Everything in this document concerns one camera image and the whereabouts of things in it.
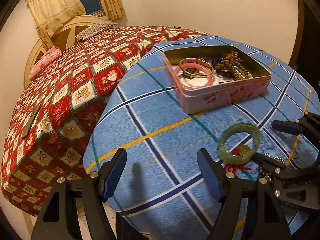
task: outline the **screw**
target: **screw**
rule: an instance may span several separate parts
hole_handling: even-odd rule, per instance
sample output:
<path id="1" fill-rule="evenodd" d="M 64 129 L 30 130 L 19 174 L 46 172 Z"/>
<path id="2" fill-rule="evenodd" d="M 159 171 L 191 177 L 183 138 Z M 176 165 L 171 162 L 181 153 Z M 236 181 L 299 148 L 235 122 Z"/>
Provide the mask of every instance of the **screw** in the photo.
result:
<path id="1" fill-rule="evenodd" d="M 59 179 L 57 179 L 57 182 L 61 184 L 61 183 L 64 183 L 65 180 L 66 179 L 64 177 L 60 177 Z"/>
<path id="2" fill-rule="evenodd" d="M 96 171 L 93 171 L 93 172 L 91 172 L 90 174 L 89 174 L 89 176 L 90 176 L 90 178 L 96 178 L 96 177 L 98 177 L 98 175 L 99 175 L 99 173 L 97 173 Z"/>
<path id="3" fill-rule="evenodd" d="M 259 182 L 260 182 L 261 184 L 266 184 L 266 183 L 267 183 L 267 180 L 266 180 L 265 178 L 260 178 L 260 179 L 259 179 Z"/>
<path id="4" fill-rule="evenodd" d="M 279 196 L 280 196 L 280 190 L 277 189 L 277 190 L 275 191 L 275 195 L 276 195 L 276 197 L 279 197 Z"/>
<path id="5" fill-rule="evenodd" d="M 235 177 L 235 175 L 232 173 L 232 172 L 227 172 L 226 173 L 226 176 L 229 178 L 229 179 L 233 179 Z"/>

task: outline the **wooden headboard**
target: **wooden headboard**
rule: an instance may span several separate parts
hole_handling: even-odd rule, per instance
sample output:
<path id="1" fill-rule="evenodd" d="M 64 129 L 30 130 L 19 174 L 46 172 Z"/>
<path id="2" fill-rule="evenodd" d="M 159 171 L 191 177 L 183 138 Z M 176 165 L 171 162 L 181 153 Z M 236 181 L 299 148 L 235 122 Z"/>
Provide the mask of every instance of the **wooden headboard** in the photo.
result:
<path id="1" fill-rule="evenodd" d="M 58 30 L 52 36 L 52 43 L 59 47 L 62 51 L 70 48 L 74 44 L 76 44 L 76 35 L 78 35 L 85 28 L 92 26 L 96 23 L 103 22 L 104 19 L 96 16 L 83 15 L 76 16 L 70 22 L 68 22 L 64 27 Z M 24 70 L 24 89 L 26 89 L 30 83 L 29 80 L 29 72 L 35 63 L 37 63 L 42 55 L 45 53 L 44 47 L 42 45 L 41 40 L 39 39 L 37 43 L 34 45 L 33 49 L 29 54 L 29 58 L 27 60 L 26 68 Z"/>

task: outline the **jade bangle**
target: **jade bangle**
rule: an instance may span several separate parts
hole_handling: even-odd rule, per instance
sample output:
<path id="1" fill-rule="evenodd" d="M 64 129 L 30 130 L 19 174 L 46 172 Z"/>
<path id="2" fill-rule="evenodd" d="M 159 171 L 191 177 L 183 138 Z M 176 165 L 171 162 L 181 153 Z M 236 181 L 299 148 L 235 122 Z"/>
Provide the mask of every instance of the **jade bangle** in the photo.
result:
<path id="1" fill-rule="evenodd" d="M 246 152 L 243 156 L 232 155 L 228 148 L 224 145 L 227 139 L 235 133 L 247 132 L 252 134 L 253 147 L 249 152 Z M 223 132 L 218 143 L 218 156 L 220 160 L 227 164 L 240 165 L 248 162 L 251 157 L 257 152 L 260 144 L 260 130 L 253 124 L 241 122 L 230 126 Z"/>

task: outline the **white wall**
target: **white wall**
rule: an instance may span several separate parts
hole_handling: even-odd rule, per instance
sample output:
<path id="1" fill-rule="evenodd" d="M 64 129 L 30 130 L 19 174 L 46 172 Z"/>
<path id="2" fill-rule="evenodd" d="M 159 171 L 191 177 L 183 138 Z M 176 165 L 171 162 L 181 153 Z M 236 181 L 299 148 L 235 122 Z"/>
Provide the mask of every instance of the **white wall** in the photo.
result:
<path id="1" fill-rule="evenodd" d="M 122 0 L 127 25 L 181 26 L 265 50 L 289 63 L 298 0 Z"/>
<path id="2" fill-rule="evenodd" d="M 25 0 L 21 0 L 0 32 L 0 160 L 12 111 L 24 90 L 24 68 L 38 39 L 31 13 Z M 2 193 L 0 206 L 21 239 L 30 239 L 22 211 L 9 203 Z"/>

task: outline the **table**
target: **table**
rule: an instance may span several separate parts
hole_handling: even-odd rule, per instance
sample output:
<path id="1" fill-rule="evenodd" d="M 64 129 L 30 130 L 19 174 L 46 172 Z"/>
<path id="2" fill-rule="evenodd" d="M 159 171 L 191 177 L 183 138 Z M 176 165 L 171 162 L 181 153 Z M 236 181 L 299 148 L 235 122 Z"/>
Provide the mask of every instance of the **table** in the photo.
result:
<path id="1" fill-rule="evenodd" d="M 271 73 L 263 96 L 187 115 L 176 102 L 162 60 L 163 51 L 189 46 L 232 44 L 258 60 Z M 126 149 L 127 165 L 109 205 L 140 232 L 153 239 L 205 239 L 217 217 L 220 204 L 209 194 L 196 161 L 206 148 L 218 159 L 217 140 L 233 124 L 248 122 L 261 131 L 260 153 L 286 161 L 296 137 L 271 129 L 273 120 L 299 119 L 304 111 L 319 114 L 315 90 L 292 68 L 272 55 L 249 45 L 216 36 L 201 36 L 158 43 L 123 77 L 101 115 L 83 163 L 87 173 L 97 171 L 119 147 Z M 248 134 L 227 141 L 229 149 L 239 144 L 252 147 Z M 289 168 L 311 165 L 316 148 L 301 136 Z M 240 178 L 255 180 L 258 166 L 245 164 Z M 234 239 L 240 239 L 247 200 L 242 200 Z M 284 207 L 291 232 L 307 215 Z"/>

